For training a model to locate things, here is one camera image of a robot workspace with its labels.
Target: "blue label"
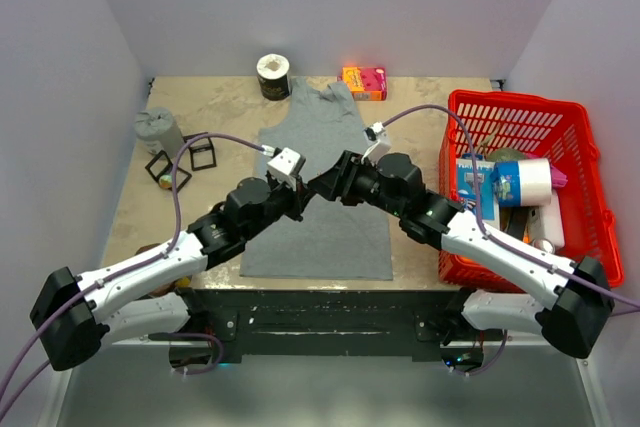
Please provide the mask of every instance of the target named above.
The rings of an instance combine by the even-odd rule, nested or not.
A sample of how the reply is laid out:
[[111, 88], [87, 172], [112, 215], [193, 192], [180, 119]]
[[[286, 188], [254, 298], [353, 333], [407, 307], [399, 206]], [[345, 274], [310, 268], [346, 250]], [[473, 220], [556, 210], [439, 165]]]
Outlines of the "blue label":
[[[482, 218], [487, 221], [498, 220], [498, 209], [493, 197], [493, 186], [491, 184], [491, 173], [493, 163], [478, 163], [478, 183], [480, 184], [480, 199], [482, 202]], [[458, 159], [456, 161], [458, 195], [467, 199], [472, 210], [475, 212], [476, 194], [473, 187], [473, 169], [471, 159]]]
[[496, 162], [491, 173], [491, 182], [499, 205], [503, 207], [520, 206], [520, 168], [518, 162]]

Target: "gray cloth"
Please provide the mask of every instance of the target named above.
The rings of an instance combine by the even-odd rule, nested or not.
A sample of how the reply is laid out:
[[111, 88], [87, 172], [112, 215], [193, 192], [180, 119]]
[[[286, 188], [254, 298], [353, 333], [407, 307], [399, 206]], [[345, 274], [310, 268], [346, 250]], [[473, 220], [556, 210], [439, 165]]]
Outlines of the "gray cloth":
[[[276, 127], [260, 131], [260, 143], [289, 147], [306, 157], [305, 181], [332, 167], [343, 150], [364, 152], [364, 124], [344, 82], [320, 92], [303, 78], [292, 82], [291, 107]], [[258, 155], [256, 171], [266, 174]], [[240, 274], [249, 277], [393, 279], [387, 215], [361, 204], [345, 207], [314, 197], [304, 221], [283, 217], [247, 244]]]
[[153, 155], [164, 150], [173, 159], [184, 145], [176, 119], [164, 107], [138, 112], [134, 129], [138, 139]]

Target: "gray floor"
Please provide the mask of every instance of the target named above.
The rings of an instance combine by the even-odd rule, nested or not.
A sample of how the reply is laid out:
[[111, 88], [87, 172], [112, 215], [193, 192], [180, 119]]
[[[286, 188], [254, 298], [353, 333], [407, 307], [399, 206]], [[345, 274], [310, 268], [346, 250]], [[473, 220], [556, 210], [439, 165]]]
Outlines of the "gray floor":
[[575, 361], [509, 346], [463, 379], [403, 358], [245, 357], [170, 377], [164, 346], [114, 347], [77, 368], [59, 427], [593, 425]]

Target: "red plastic basket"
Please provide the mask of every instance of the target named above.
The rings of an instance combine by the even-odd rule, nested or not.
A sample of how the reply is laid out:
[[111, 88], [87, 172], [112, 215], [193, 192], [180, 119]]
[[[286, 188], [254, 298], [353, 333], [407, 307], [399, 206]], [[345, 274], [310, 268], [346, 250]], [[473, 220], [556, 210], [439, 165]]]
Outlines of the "red plastic basket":
[[[558, 189], [565, 237], [565, 247], [558, 255], [575, 260], [585, 255], [596, 258], [604, 265], [611, 287], [622, 285], [624, 270], [614, 233], [615, 217], [602, 192], [597, 166], [600, 153], [585, 108], [533, 95], [456, 90], [449, 97], [449, 109], [462, 118], [474, 145], [495, 133], [486, 152], [480, 153], [512, 147], [550, 159], [567, 175], [566, 187]], [[456, 158], [468, 150], [462, 130], [450, 118], [440, 148], [441, 194], [458, 199]], [[458, 255], [441, 252], [438, 271], [445, 282], [520, 292], [502, 277]]]

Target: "white wall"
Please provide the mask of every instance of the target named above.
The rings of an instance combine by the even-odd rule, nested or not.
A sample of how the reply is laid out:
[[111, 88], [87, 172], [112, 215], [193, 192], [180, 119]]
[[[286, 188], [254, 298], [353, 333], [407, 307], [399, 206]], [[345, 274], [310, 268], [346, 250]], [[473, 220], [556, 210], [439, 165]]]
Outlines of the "white wall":
[[145, 72], [253, 75], [269, 51], [297, 73], [349, 61], [392, 75], [504, 77], [550, 0], [108, 0]]
[[[48, 273], [99, 265], [144, 97], [105, 0], [0, 0], [0, 373]], [[34, 350], [18, 380], [44, 359]], [[48, 378], [6, 425], [37, 420]]]
[[[576, 100], [589, 110], [607, 201], [627, 273], [619, 291], [640, 298], [640, 0], [553, 0], [508, 77], [508, 89]], [[621, 427], [638, 425], [640, 314], [612, 319], [593, 352]]]

